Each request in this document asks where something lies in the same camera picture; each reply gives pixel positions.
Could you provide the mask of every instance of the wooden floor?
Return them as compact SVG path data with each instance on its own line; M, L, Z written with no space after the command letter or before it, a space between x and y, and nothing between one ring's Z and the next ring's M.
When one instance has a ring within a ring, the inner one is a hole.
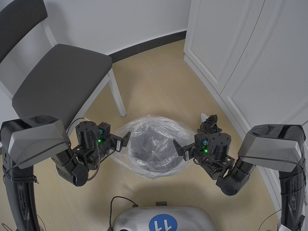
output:
M85 117L97 124L102 121L111 124L112 132L148 114L184 122L196 131L200 126L201 112L217 114L218 126L232 136L230 156L237 158L241 139L209 91L184 62L183 47L182 40L113 64L126 117L120 116L108 86ZM76 145L74 133L71 140L73 146ZM128 197L141 207L154 206L156 201L201 207L218 230L257 231L263 220L275 212L257 169L252 172L246 186L232 197L224 195L197 165L190 166L181 174L152 180L142 178L108 158L96 178L79 188L58 176L51 159L35 165L34 172L40 182L35 184L36 207L47 231L107 230L110 200L115 195ZM0 222L14 229L16 226L2 181L0 206ZM126 200L115 200L113 218L130 207ZM276 230L277 221L277 215L273 215L261 230Z

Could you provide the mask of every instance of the blue circle logo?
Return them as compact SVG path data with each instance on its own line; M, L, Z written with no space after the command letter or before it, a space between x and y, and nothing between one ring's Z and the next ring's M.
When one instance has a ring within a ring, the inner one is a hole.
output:
M176 231L177 222L174 217L167 214L159 214L153 217L149 223L150 231Z

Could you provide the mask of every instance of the white label sticker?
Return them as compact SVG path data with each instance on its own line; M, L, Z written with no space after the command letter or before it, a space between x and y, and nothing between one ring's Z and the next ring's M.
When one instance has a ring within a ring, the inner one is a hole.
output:
M185 157L186 157L186 161L189 160L189 154L188 154L188 151L185 152Z
M120 151L120 146L121 146L121 141L118 141L116 144L116 150L119 152Z

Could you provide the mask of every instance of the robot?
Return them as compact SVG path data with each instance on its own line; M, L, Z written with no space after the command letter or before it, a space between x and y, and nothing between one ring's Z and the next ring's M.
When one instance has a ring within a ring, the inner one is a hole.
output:
M113 152L127 146L130 133L123 138L110 133L110 125L80 122L76 126L78 146L71 142L62 122L50 115L38 115L2 123L0 141L3 151L3 179L17 231L43 230L38 223L33 165L49 157L58 174L75 186L93 179L100 163ZM198 130L195 142L181 146L173 141L179 156L193 159L226 195L235 195L249 180L256 165L279 171L282 216L279 231L298 231L304 216L302 208L306 187L306 140L301 125L266 124L253 127L245 136L238 159L228 156L231 136ZM88 172L96 170L89 178ZM211 218L192 206L156 206L131 209L120 213L111 223L110 231L217 231Z

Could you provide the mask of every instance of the transparent trash bag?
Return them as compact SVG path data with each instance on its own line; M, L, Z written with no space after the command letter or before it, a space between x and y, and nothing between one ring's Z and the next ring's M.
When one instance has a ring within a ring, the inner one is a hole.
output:
M127 147L111 155L118 164L144 177L156 179L180 173L192 164L178 156L173 144L194 142L194 131L183 124L165 117L145 116L124 125L115 132L123 137L128 131L131 136Z

